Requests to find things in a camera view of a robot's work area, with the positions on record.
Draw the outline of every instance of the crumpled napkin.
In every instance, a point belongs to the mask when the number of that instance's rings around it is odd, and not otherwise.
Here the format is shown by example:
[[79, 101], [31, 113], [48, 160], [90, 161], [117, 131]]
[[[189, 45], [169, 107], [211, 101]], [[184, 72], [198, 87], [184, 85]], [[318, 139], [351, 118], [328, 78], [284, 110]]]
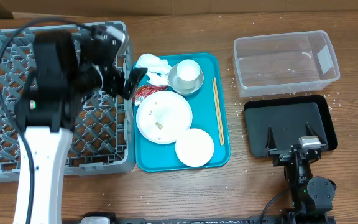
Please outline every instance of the crumpled napkin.
[[167, 60], [161, 60], [152, 54], [143, 54], [139, 57], [136, 68], [147, 68], [146, 75], [150, 78], [147, 81], [151, 85], [164, 86], [168, 84], [168, 74], [172, 66]]

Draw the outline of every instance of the white small plate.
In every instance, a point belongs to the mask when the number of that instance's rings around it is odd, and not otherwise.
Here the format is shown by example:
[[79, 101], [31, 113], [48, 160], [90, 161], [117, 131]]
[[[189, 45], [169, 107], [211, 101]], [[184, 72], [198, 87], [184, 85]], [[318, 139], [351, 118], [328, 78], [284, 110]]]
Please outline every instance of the white small plate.
[[203, 85], [204, 82], [204, 73], [202, 70], [200, 70], [200, 74], [198, 75], [196, 84], [194, 85], [193, 88], [190, 89], [185, 89], [180, 87], [180, 85], [178, 84], [178, 79], [179, 76], [177, 74], [177, 66], [178, 64], [176, 64], [171, 71], [169, 72], [168, 75], [168, 83], [169, 85], [173, 88], [173, 90], [175, 90], [175, 92], [181, 94], [182, 96], [188, 96], [191, 95], [195, 92], [197, 92], [197, 90], [199, 90], [201, 88], [201, 86]]
[[186, 130], [177, 139], [175, 151], [179, 160], [190, 167], [200, 167], [209, 162], [214, 154], [214, 141], [201, 129]]
[[190, 128], [193, 113], [189, 103], [177, 93], [158, 91], [140, 104], [136, 124], [142, 135], [157, 144], [170, 144]]

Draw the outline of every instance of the gray plastic dish rack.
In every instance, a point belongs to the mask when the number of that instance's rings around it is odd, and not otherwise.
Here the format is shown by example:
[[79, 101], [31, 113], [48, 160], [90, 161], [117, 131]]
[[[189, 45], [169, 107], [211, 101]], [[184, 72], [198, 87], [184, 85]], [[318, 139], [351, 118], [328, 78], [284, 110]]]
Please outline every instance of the gray plastic dish rack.
[[[95, 22], [85, 25], [106, 25], [126, 31], [123, 22]], [[6, 50], [0, 69], [0, 88], [5, 104], [13, 111], [20, 97], [26, 75], [35, 68], [32, 41], [35, 34], [50, 30], [69, 30], [73, 33], [79, 55], [78, 38], [86, 37], [89, 31], [74, 25], [28, 28], [15, 37]], [[2, 43], [15, 29], [0, 30]], [[116, 61], [116, 67], [129, 75], [132, 68], [132, 52], [129, 46]], [[73, 144], [66, 159], [66, 175], [96, 175], [129, 172], [135, 167], [135, 135], [133, 105], [121, 97], [111, 98], [105, 92], [96, 93], [86, 102], [76, 120]], [[0, 182], [19, 180], [20, 150], [17, 133], [9, 124], [0, 107]]]

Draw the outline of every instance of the white cup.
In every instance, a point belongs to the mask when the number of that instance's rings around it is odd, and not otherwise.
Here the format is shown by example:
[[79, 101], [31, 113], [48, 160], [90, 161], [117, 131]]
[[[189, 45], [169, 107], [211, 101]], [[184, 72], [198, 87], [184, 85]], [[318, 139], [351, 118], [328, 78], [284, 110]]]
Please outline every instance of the white cup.
[[198, 76], [201, 73], [200, 66], [194, 60], [186, 59], [177, 66], [178, 84], [185, 89], [191, 89], [196, 85]]

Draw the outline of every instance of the wooden table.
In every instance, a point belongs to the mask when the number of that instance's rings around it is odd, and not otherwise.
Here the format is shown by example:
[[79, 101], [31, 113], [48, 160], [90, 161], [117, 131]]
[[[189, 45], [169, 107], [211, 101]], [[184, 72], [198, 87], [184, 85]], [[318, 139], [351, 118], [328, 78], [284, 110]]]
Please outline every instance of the wooden table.
[[[211, 52], [219, 60], [232, 154], [220, 168], [146, 173], [136, 167], [125, 174], [65, 177], [63, 218], [89, 211], [112, 211], [118, 217], [248, 217], [287, 187], [282, 167], [251, 156], [240, 111], [249, 98], [231, 88], [233, 42], [238, 37], [325, 30], [335, 49], [341, 78], [316, 94], [332, 106], [338, 148], [311, 165], [314, 175], [337, 183], [334, 209], [338, 223], [358, 223], [358, 12], [260, 13], [204, 16], [77, 18], [78, 22], [122, 20], [134, 44], [134, 57]], [[0, 21], [0, 29], [25, 21]], [[0, 223], [11, 223], [17, 183], [0, 184]], [[268, 214], [290, 207], [289, 197]]]

